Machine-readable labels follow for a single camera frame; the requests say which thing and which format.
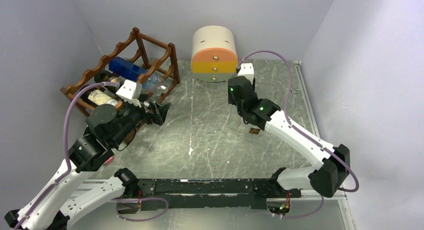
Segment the blue glass bottle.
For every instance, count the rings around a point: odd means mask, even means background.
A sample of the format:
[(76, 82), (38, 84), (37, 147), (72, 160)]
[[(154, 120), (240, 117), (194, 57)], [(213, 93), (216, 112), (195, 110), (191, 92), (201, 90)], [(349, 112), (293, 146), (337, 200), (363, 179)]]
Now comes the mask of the blue glass bottle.
[[(142, 68), (127, 59), (115, 57), (109, 64), (108, 69), (115, 74), (120, 75), (124, 79), (136, 82), (142, 74), (148, 72), (147, 69)], [(142, 83), (142, 87), (149, 92), (155, 93), (157, 91), (166, 92), (168, 87), (164, 84), (165, 80), (158, 74), (153, 73), (146, 81)]]

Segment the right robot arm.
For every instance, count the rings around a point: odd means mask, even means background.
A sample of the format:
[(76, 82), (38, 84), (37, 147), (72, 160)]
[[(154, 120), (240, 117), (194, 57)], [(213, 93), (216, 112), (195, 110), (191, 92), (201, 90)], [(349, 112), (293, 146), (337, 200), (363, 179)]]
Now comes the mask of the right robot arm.
[(347, 146), (334, 146), (320, 139), (288, 117), (273, 101), (258, 98), (253, 84), (244, 76), (228, 81), (228, 102), (236, 106), (246, 123), (283, 140), (311, 165), (277, 173), (269, 187), (275, 197), (282, 197), (292, 189), (309, 189), (331, 198), (341, 189), (350, 168)]

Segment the small clear glass bottle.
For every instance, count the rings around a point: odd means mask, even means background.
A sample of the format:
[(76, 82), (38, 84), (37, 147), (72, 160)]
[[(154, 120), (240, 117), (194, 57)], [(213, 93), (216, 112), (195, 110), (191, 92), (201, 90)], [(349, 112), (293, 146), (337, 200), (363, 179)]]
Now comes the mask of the small clear glass bottle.
[(232, 130), (237, 130), (243, 123), (242, 117), (238, 114), (237, 108), (235, 105), (230, 105), (229, 118), (228, 118), (228, 128)]

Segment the clear bottle black gold cap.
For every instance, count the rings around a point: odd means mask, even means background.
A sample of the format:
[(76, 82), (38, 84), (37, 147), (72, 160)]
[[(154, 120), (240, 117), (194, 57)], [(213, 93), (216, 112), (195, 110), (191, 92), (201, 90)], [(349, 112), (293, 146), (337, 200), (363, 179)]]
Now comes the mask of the clear bottle black gold cap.
[(263, 135), (263, 130), (256, 125), (246, 124), (244, 139), (250, 142), (257, 141)]

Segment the dark green labelled wine bottle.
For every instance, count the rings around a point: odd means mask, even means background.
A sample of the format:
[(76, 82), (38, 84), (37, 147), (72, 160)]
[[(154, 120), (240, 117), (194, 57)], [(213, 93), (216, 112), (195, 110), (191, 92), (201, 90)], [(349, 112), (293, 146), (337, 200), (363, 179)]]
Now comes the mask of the dark green labelled wine bottle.
[(102, 90), (97, 88), (90, 88), (89, 90), (84, 92), (80, 98), (94, 108), (105, 104), (116, 106), (119, 103), (118, 100), (112, 98), (111, 96), (107, 95)]

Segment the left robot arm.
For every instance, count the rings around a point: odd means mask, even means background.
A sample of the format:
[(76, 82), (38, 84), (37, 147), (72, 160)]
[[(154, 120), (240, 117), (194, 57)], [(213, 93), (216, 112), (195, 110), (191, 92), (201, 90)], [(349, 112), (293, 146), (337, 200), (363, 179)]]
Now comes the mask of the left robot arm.
[(143, 123), (162, 125), (171, 104), (148, 102), (148, 107), (126, 103), (97, 106), (86, 119), (84, 135), (67, 149), (65, 159), (45, 187), (21, 209), (5, 215), (15, 230), (65, 230), (82, 217), (112, 200), (139, 203), (139, 179), (127, 168), (88, 192), (71, 198), (78, 187), (114, 157), (114, 149)]

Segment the olive green wine bottle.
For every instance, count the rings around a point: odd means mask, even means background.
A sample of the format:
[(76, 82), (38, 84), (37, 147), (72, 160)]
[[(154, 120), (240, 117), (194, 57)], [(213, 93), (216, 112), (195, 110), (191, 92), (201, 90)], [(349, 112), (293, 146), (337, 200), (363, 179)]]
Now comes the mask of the olive green wine bottle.
[(94, 76), (94, 81), (96, 83), (100, 82), (113, 82), (118, 83), (118, 87), (122, 87), (124, 84), (124, 79), (116, 76), (108, 71), (100, 71), (98, 74)]

